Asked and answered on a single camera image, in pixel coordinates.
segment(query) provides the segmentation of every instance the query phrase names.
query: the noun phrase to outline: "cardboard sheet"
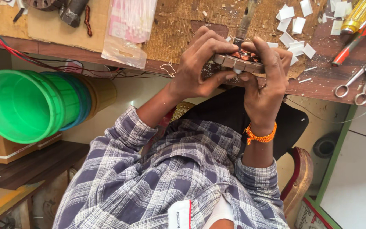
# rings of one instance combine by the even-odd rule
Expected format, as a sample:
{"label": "cardboard sheet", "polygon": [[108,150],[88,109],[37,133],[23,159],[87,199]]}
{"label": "cardboard sheet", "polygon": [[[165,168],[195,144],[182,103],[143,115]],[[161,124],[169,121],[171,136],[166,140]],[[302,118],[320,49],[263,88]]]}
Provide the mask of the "cardboard sheet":
{"label": "cardboard sheet", "polygon": [[87,50],[102,52],[104,34],[107,26],[109,0],[89,1],[90,25],[93,36],[87,35],[84,24],[85,13],[81,15],[80,25],[73,28],[64,23],[58,11],[43,12],[30,7],[28,12],[28,35],[36,40],[65,44]]}

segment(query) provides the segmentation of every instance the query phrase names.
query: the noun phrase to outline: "shirt sleeve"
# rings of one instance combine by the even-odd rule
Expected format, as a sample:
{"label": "shirt sleeve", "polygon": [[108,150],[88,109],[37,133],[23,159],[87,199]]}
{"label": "shirt sleeve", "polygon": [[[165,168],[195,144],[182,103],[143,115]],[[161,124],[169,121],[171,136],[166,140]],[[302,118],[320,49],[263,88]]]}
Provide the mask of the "shirt sleeve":
{"label": "shirt sleeve", "polygon": [[236,178],[251,195],[267,223],[284,225],[287,228],[283,213],[283,202],[280,199],[276,161],[267,168],[254,168],[242,164],[242,156],[236,160]]}
{"label": "shirt sleeve", "polygon": [[71,180],[53,228],[76,228],[120,186],[141,174],[140,149],[156,133],[130,106],[104,136],[90,143],[87,158]]}

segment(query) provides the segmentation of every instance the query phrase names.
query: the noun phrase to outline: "fingernail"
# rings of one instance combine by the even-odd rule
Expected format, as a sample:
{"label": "fingernail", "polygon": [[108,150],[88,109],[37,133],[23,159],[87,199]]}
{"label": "fingernail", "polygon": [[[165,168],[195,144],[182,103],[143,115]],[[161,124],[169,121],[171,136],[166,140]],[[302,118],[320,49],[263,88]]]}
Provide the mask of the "fingernail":
{"label": "fingernail", "polygon": [[247,76],[240,77],[240,79],[241,79],[242,81],[248,81],[248,80],[249,80],[249,78],[248,78]]}
{"label": "fingernail", "polygon": [[225,79],[226,79],[226,80],[231,80],[231,79],[234,79],[235,77],[237,77],[237,75],[236,75],[236,74],[231,74],[231,75],[227,75],[227,76],[225,77]]}

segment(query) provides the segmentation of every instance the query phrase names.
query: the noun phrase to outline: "cardboard box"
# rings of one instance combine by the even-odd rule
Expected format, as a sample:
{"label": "cardboard box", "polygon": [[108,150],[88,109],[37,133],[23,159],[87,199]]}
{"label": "cardboard box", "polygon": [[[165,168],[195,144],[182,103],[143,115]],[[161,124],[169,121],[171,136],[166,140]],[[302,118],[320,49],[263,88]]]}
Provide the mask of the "cardboard box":
{"label": "cardboard box", "polygon": [[43,149],[63,138],[61,132],[47,137],[39,142],[31,144],[20,144],[12,142],[0,135],[0,164],[8,164],[16,159],[19,159],[35,150]]}

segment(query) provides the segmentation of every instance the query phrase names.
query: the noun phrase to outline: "checkered shirt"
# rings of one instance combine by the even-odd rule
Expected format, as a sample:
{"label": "checkered shirt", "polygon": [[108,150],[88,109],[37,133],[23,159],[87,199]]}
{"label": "checkered shirt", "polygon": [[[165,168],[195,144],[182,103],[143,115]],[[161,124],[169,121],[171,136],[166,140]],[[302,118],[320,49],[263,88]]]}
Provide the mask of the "checkered shirt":
{"label": "checkered shirt", "polygon": [[141,157],[156,131],[131,106],[95,138],[53,228],[168,228],[169,207],[190,199],[191,228],[200,229],[221,195],[231,204],[235,229],[288,228],[276,163],[243,165],[239,133],[218,123],[179,119]]}

